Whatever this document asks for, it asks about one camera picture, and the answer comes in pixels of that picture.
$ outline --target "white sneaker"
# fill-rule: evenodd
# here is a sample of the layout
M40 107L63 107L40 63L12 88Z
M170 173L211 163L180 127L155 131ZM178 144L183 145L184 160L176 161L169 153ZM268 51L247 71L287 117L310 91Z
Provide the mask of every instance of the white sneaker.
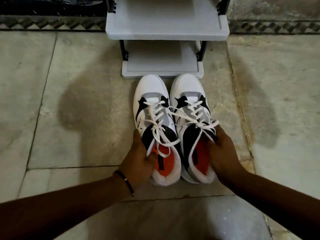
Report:
M178 76L171 88L172 115L181 139L181 176L190 183L211 183L215 173L209 163L209 152L203 141L204 133L211 141L217 141L208 101L199 80L190 74Z
M147 156L158 155L151 182L168 186L180 179L181 147L169 109L167 88L160 77L146 75L141 78L133 101L136 128L144 143Z

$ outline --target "orange insole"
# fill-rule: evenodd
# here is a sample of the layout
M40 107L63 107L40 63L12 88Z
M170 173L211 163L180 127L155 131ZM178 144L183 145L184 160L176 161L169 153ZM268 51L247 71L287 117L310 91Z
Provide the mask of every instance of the orange insole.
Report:
M202 174L207 175L209 167L209 151L205 145L206 141L199 140L192 153L192 161L195 168Z
M169 148L163 145L159 145L159 151L163 154L168 154ZM157 146L153 145L151 152L155 152L158 156L158 162L155 164L154 169L157 170L160 175L164 177L168 176L174 168L174 154L172 150L168 157L162 157L158 153Z

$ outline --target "stone floor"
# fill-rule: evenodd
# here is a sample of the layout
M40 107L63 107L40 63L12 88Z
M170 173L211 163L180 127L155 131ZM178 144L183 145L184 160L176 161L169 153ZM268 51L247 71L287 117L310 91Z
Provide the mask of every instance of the stone floor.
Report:
M0 32L0 44L0 202L111 175L132 141L138 83L121 77L118 41ZM316 198L319 64L319 36L230 36L208 44L201 80L244 167ZM183 180L146 185L58 237L128 238L298 239L218 181Z

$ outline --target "shoe rack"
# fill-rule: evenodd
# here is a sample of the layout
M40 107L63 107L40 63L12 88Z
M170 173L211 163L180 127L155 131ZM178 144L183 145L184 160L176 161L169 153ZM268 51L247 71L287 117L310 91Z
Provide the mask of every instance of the shoe rack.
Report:
M230 0L106 0L106 33L119 40L122 76L202 78L208 41L229 35Z

